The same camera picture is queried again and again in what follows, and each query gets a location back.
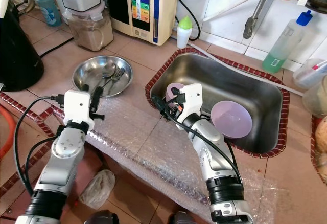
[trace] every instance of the white bottle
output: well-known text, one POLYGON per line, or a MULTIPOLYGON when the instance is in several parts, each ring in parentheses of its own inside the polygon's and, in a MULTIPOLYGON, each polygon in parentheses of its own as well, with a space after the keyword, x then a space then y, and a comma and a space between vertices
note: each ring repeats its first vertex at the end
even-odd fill
POLYGON ((305 26, 312 18, 310 13, 310 10, 303 12, 297 20, 293 19, 287 24, 262 63, 262 68, 265 71, 276 73, 280 70, 293 49, 302 40, 305 26))
POLYGON ((191 33, 192 21, 186 16, 178 23, 177 27, 177 47, 179 49, 186 48, 191 33))

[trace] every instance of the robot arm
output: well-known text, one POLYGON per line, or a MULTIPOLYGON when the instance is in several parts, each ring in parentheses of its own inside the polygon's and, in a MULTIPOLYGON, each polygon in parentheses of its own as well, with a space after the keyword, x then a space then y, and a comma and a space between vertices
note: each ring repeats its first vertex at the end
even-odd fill
MULTIPOLYGON (((175 104, 177 111, 171 116, 177 117, 178 129, 183 129, 179 124, 202 135, 206 140, 212 142, 220 151, 232 161, 232 155, 227 145, 224 143, 224 136, 220 134, 214 126, 207 120, 200 117, 202 107, 202 86, 191 84, 184 86, 175 92, 175 104)), ((161 99, 153 97, 157 108, 167 116, 167 111, 163 110, 161 99)), ((238 178, 236 171, 222 154, 218 153, 205 140, 196 136, 191 130, 189 139, 193 148, 199 156, 203 179, 209 191, 210 213, 212 221, 216 223, 254 223, 250 213, 250 207, 244 200, 244 188, 242 180, 238 178)))
POLYGON ((94 118, 104 118, 95 114, 101 94, 100 87, 92 98, 83 91, 65 93, 65 127, 51 146, 49 162, 35 185, 25 214, 18 217, 16 223, 60 223, 62 209, 75 180, 77 165, 84 156, 87 131, 94 127, 94 118))

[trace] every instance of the green liquid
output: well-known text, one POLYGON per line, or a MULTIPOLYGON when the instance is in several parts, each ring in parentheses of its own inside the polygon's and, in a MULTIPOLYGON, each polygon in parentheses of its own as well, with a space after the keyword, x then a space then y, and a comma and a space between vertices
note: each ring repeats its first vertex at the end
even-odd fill
POLYGON ((284 60, 276 59, 271 54, 268 54, 264 62, 262 62, 262 69, 270 73, 276 73, 282 68, 284 60))

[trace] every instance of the metal bowl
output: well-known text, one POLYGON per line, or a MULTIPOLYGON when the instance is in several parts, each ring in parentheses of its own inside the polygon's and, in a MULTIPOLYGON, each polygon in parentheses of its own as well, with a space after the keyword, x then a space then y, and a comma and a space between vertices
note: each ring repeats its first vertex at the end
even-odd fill
POLYGON ((124 74, 119 80, 113 80, 103 87, 101 97, 111 97, 121 93, 130 85, 133 79, 133 70, 130 64, 117 56, 97 56, 81 63, 72 76, 74 86, 82 90, 83 85, 89 86, 89 92, 92 93, 97 86, 103 86, 107 80, 103 74, 113 72, 118 68, 124 69, 124 74))

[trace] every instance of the blue water bottle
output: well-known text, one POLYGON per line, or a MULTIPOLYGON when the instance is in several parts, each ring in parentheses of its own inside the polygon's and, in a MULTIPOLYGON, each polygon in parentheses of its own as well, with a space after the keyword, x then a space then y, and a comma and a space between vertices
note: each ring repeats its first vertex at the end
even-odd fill
POLYGON ((36 0, 48 26, 61 25, 60 13, 54 0, 36 0))

